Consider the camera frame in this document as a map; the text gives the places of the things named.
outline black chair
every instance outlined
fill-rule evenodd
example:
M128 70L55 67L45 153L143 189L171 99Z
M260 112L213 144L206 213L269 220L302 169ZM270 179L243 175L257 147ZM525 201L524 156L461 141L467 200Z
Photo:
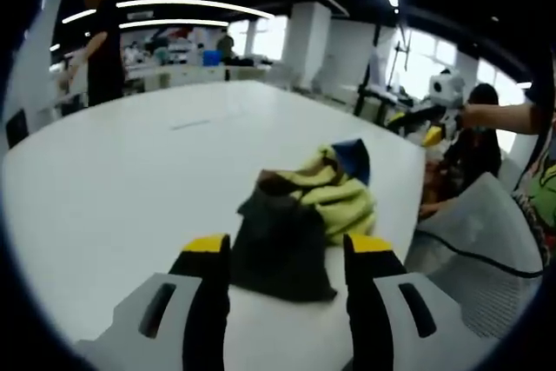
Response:
M27 136L29 136L27 118L25 117L23 109L21 109L8 121L8 123L6 123L8 146L10 149L14 148Z

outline white wall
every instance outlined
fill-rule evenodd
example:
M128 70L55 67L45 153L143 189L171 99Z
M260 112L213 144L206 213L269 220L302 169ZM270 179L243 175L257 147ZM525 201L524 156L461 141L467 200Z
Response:
M323 80L330 89L335 86L361 84L373 51L375 25L333 19L323 64ZM394 52L395 29L382 27L376 52L381 74L386 71L388 56Z
M46 124L38 114L38 110L56 99L56 96L52 96L56 93L48 88L48 84L50 43L60 1L44 0L43 11L37 15L27 38L17 52L6 90L2 114L3 125L20 109L25 111L30 133Z
M308 39L311 36L311 16L310 3L299 3L294 5L288 23L282 61L300 74L305 69L307 60Z

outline person's arm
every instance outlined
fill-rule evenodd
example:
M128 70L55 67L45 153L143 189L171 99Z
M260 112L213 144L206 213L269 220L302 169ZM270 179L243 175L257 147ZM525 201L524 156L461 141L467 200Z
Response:
M443 210L446 206L448 206L451 202L453 202L455 198L445 200L444 202L436 202L436 203L423 203L419 209L419 218L425 219L434 215L436 212Z
M76 76L81 64L86 63L89 60L90 56L95 54L95 52L101 47L101 45L103 45L104 41L106 41L107 37L108 32L99 32L91 38L91 40L85 47L85 51L83 52L83 54L68 68L65 77L63 77L63 79L61 80L61 84L70 84L73 81L73 78Z
M469 104L461 114L464 128L481 126L526 135L538 134L543 120L541 109L532 103L514 106Z

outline blue cloth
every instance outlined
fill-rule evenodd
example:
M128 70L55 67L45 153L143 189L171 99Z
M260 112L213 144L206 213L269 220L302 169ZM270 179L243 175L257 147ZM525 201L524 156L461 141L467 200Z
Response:
M368 185L371 179L371 162L365 143L361 139L333 143L332 148L336 153L342 169L360 182Z

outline desk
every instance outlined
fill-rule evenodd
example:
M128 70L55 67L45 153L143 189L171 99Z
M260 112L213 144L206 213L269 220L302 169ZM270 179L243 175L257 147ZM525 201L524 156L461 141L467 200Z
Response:
M379 126L385 126L388 106L402 107L404 109L408 108L407 104L402 102L402 100L407 99L406 96L396 95L395 93L389 92L376 84L371 84L367 86L367 89L365 89L364 94L359 94L358 86L343 85L341 87L346 91L357 92L358 97L354 108L355 116L361 115L361 111L363 110L363 105L369 98L373 97L375 99L378 99L381 102L378 114L374 121Z
M238 67L218 65L202 67L189 64L172 64L153 66L152 64L137 64L128 67L128 79L145 79L146 91L161 87L177 87L192 83L214 83L228 78L231 80L260 79L267 70L265 67ZM162 86L159 77L168 75L169 86Z
M112 309L197 236L239 229L261 169L296 169L327 142L360 137L371 158L374 234L404 260L424 150L354 116L258 82L199 84L105 103L28 137L4 159L9 238L39 305L69 341L96 338ZM343 254L332 303L295 305L231 287L227 370L341 369L352 354Z

